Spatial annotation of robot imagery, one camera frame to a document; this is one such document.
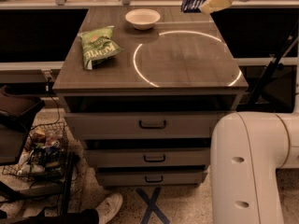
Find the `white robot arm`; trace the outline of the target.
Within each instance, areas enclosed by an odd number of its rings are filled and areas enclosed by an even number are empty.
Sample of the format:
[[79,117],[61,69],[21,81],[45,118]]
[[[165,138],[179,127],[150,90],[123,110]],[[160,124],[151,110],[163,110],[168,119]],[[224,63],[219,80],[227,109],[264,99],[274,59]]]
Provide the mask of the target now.
[[276,171],[299,168],[299,88],[291,113],[234,112],[212,134],[213,224],[284,224]]

